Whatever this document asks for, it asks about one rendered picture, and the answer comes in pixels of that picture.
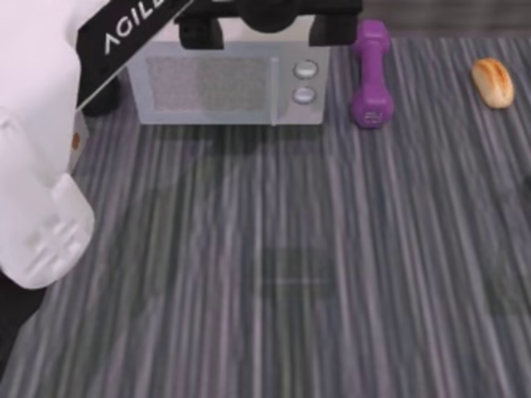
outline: purple dumbbell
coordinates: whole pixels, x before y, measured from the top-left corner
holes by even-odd
[[[351,112],[362,129],[379,129],[392,116],[394,105],[383,79],[383,53],[391,38],[383,22],[366,20],[358,24],[353,50],[362,68],[361,84],[354,93]]]

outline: bread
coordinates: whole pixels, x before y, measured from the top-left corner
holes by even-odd
[[[514,86],[505,66],[494,58],[477,60],[472,79],[481,98],[490,108],[507,108],[514,100]]]

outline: microwave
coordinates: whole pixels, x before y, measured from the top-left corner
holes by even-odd
[[[186,50],[167,25],[128,64],[141,124],[321,124],[330,47],[310,47],[314,17],[262,34],[220,19],[223,50]]]

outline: dumbbell handle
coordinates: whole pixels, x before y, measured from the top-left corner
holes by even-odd
[[[384,85],[382,45],[377,41],[363,43],[360,58],[362,64],[362,82],[369,85]]]

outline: microwave door handle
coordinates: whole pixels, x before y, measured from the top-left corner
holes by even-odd
[[[276,126],[279,119],[279,84],[280,84],[280,61],[278,57],[271,58],[270,73],[270,123]]]

